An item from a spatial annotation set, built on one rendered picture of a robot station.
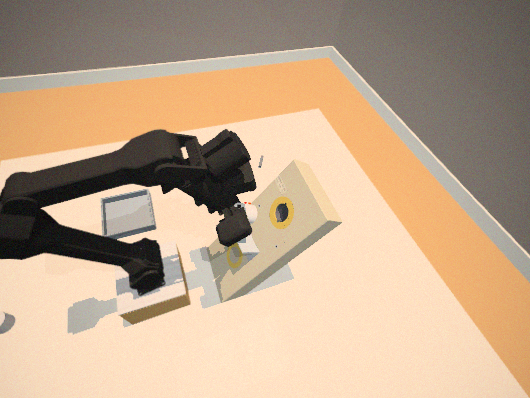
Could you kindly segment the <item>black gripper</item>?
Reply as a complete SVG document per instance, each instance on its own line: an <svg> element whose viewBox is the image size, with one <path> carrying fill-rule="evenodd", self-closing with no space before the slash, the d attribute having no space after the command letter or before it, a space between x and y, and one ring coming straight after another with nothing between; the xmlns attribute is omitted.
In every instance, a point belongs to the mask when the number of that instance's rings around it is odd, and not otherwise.
<svg viewBox="0 0 530 398"><path fill-rule="evenodd" d="M237 195L234 194L236 199L233 197L228 199L219 180L221 179L215 176L215 185L212 191L204 198L194 198L194 202L198 207L203 204L206 205L210 214L218 211L220 216L224 215L224 218L219 221L215 229L220 244L229 247L251 235L253 230L244 207L240 209L234 207L235 203L241 203Z"/></svg>

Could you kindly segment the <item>beige service panel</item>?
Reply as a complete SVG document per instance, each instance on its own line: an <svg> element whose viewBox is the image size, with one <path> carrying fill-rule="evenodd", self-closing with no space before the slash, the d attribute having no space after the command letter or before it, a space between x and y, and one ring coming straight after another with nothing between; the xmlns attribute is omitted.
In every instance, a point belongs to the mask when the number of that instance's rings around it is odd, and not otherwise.
<svg viewBox="0 0 530 398"><path fill-rule="evenodd" d="M207 248L221 303L246 295L343 221L310 165L294 159L251 203L260 251L248 261L237 243Z"/></svg>

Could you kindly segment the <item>beige cylinder with grey slotted end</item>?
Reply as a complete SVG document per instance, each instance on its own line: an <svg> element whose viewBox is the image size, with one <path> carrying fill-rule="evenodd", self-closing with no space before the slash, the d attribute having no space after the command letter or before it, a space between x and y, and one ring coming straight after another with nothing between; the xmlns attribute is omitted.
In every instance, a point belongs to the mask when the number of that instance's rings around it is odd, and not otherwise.
<svg viewBox="0 0 530 398"><path fill-rule="evenodd" d="M247 214L247 218L250 222L250 224L254 223L256 218L257 218L257 208L252 205L251 203L248 202L244 202L244 203L235 203L234 204L234 207L237 207L237 208L242 208L244 207L245 211L246 211L246 214Z"/></svg>

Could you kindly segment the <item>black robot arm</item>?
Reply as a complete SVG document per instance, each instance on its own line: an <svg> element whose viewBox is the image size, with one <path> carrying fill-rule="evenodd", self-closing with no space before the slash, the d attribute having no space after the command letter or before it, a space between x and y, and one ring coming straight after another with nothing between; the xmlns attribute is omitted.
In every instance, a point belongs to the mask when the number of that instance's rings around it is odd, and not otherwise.
<svg viewBox="0 0 530 398"><path fill-rule="evenodd" d="M215 176L222 180L225 196L236 199L257 188L250 160L239 136L228 129L204 145L197 136L159 129L111 153L13 173L0 194L0 259L51 254L117 265L128 273L130 288L145 295L166 284L157 240L128 243L72 228L40 208L130 184L161 185L163 194L178 188L201 199L212 191Z"/></svg>

